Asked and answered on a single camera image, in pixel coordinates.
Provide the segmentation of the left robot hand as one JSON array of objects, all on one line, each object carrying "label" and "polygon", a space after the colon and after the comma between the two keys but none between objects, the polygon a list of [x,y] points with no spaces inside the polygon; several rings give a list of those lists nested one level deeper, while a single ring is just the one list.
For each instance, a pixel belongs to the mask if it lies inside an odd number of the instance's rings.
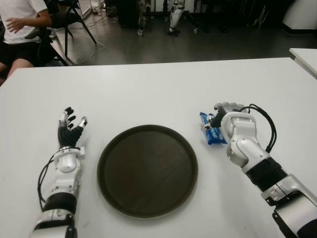
[{"label": "left robot hand", "polygon": [[79,124],[74,127],[72,122],[76,119],[76,116],[73,115],[73,113],[74,110],[71,107],[68,107],[62,112],[59,118],[57,138],[60,149],[64,147],[75,147],[88,123],[87,118],[82,117]]}]

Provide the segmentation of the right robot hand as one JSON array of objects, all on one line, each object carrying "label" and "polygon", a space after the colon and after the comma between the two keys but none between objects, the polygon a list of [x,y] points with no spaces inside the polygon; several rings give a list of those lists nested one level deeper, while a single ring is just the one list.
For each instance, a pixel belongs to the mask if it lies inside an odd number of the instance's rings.
[{"label": "right robot hand", "polygon": [[244,105],[237,103],[217,103],[214,105],[214,109],[217,111],[216,115],[212,119],[208,119],[208,122],[205,122],[201,127],[201,131],[207,131],[211,128],[221,127],[221,121],[223,117],[228,113],[233,112],[243,112],[246,113],[247,110],[244,109]]}]

